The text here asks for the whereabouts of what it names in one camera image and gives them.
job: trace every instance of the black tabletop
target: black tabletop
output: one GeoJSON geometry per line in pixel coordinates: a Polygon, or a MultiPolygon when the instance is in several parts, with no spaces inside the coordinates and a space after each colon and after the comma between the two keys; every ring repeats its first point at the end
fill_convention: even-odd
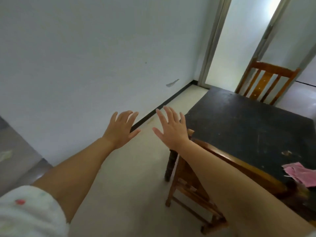
{"type": "Polygon", "coordinates": [[[283,164],[316,169],[313,120],[218,87],[185,115],[193,138],[210,143],[286,183],[283,164]]]}

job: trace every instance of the right hand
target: right hand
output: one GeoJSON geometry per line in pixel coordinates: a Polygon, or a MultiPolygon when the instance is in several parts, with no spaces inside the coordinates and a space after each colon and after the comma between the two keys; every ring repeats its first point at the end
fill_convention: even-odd
{"type": "Polygon", "coordinates": [[[163,133],[156,127],[153,131],[159,139],[171,150],[177,151],[183,143],[189,141],[188,133],[185,125],[185,117],[180,112],[181,121],[179,121],[178,114],[171,107],[163,107],[167,113],[168,121],[162,112],[156,109],[156,113],[162,124],[163,133]]]}

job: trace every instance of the white tiled floor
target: white tiled floor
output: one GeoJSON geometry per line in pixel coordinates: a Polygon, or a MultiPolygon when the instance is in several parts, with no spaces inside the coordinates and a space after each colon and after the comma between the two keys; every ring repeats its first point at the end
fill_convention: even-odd
{"type": "MultiPolygon", "coordinates": [[[[188,110],[207,92],[190,86],[168,106],[188,110]]],[[[70,236],[202,236],[202,223],[172,202],[165,206],[170,183],[164,181],[168,148],[154,135],[161,128],[157,115],[145,122],[141,133],[103,163],[87,197],[70,225],[70,236]]],[[[176,193],[206,218],[210,214],[176,193]]],[[[232,236],[222,229],[210,236],[232,236]]]]}

